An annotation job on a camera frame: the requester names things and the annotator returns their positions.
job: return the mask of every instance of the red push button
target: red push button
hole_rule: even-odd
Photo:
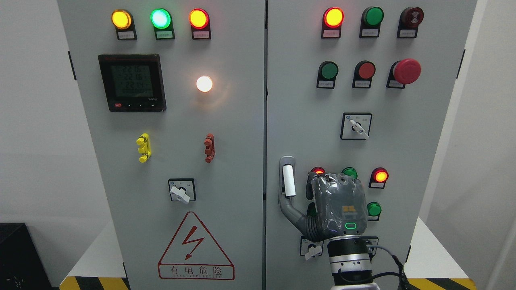
[[[401,22],[407,28],[417,28],[423,21],[425,14],[419,7],[409,7],[401,13]]]
[[[372,78],[375,75],[376,68],[371,62],[366,62],[358,69],[358,75],[363,79]]]
[[[413,58],[406,58],[394,67],[394,78],[403,85],[415,82],[420,75],[421,64]]]

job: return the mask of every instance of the red terminal block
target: red terminal block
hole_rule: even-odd
[[[209,133],[206,135],[204,145],[206,146],[204,149],[204,154],[206,154],[205,161],[206,163],[210,163],[213,158],[215,158],[215,138],[213,137],[213,134]]]

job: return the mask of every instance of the green push button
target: green push button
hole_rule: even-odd
[[[321,74],[323,75],[324,78],[327,78],[327,79],[332,79],[332,78],[336,77],[337,73],[338,73],[338,68],[332,62],[326,63],[321,69]]]
[[[342,174],[352,177],[353,179],[358,178],[357,170],[353,167],[346,167],[342,170]]]
[[[348,230],[354,230],[357,228],[357,224],[354,223],[354,222],[347,222],[345,225],[344,225]]]
[[[369,26],[377,26],[383,20],[383,10],[380,7],[368,8],[364,15],[364,22]]]
[[[382,207],[378,202],[370,202],[367,205],[367,211],[370,217],[377,217],[382,213]]]

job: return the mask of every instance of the warning sign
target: warning sign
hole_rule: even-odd
[[[234,280],[235,266],[196,213],[186,213],[158,263],[161,279]]]

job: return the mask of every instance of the white indicator light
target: white indicator light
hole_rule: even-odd
[[[203,75],[197,79],[197,88],[201,92],[205,92],[205,93],[209,92],[212,89],[212,87],[213,87],[213,82],[209,76]]]

